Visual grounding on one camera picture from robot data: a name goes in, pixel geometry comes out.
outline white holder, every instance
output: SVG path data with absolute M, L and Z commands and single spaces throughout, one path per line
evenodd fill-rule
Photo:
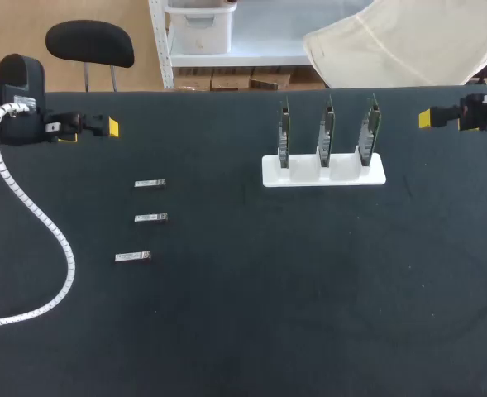
M 356 186 L 384 184 L 381 157 L 374 153 L 370 166 L 360 162 L 359 146 L 353 153 L 330 155 L 329 167 L 322 167 L 317 153 L 289 155 L 289 168 L 281 168 L 278 155 L 264 155 L 261 160 L 263 185 L 269 188 L 302 186 Z

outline white cable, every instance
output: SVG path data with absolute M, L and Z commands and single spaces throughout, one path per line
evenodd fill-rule
M 0 124 L 2 118 L 7 113 L 19 113 L 19 112 L 29 112 L 30 109 L 27 105 L 19 104 L 19 103 L 6 103 L 0 107 Z M 17 316 L 5 317 L 0 318 L 0 325 L 11 324 L 11 323 L 18 323 L 20 321 L 29 320 L 31 318 L 35 318 L 41 316 L 42 314 L 52 310 L 59 302 L 63 300 L 63 298 L 67 295 L 72 286 L 74 281 L 74 273 L 76 270 L 76 265 L 74 262 L 74 254 L 70 249 L 70 244 L 67 242 L 67 239 L 61 232 L 61 230 L 43 213 L 39 207 L 37 207 L 33 201 L 22 191 L 19 187 L 17 182 L 12 178 L 10 175 L 10 171 L 8 171 L 6 165 L 4 164 L 4 160 L 2 159 L 1 155 L 1 146 L 0 146 L 0 173 L 1 176 L 4 178 L 4 182 L 10 187 L 10 189 L 15 193 L 15 195 L 30 209 L 34 215 L 36 215 L 40 221 L 42 221 L 46 227 L 54 234 L 54 237 L 57 238 L 58 242 L 60 242 L 61 248 L 63 248 L 64 254 L 67 258 L 67 278 L 63 284 L 63 288 L 61 291 L 53 298 L 48 304 L 41 306 L 38 309 L 32 310 L 27 313 L 18 314 Z

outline black table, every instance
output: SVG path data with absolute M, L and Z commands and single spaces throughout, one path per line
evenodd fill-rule
M 309 189 L 261 185 L 285 93 L 51 94 L 122 137 L 2 149 L 77 273 L 52 312 L 0 327 L 0 396 L 487 395 L 487 132 L 418 130 L 473 90 L 376 90 L 387 183 Z M 334 151 L 353 151 L 372 92 L 332 91 Z M 329 93 L 289 93 L 293 153 L 314 151 Z M 169 224 L 132 221 L 158 212 Z M 0 317 L 65 272 L 0 178 Z

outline white plastic bin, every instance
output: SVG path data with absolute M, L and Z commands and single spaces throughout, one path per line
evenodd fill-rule
M 232 18 L 237 4 L 225 0 L 174 0 L 171 15 L 174 43 L 182 54 L 225 54 L 232 42 Z

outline white cloth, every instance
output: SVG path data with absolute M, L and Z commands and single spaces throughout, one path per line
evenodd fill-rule
M 303 46 L 333 88 L 465 84 L 487 65 L 487 0 L 374 0 Z

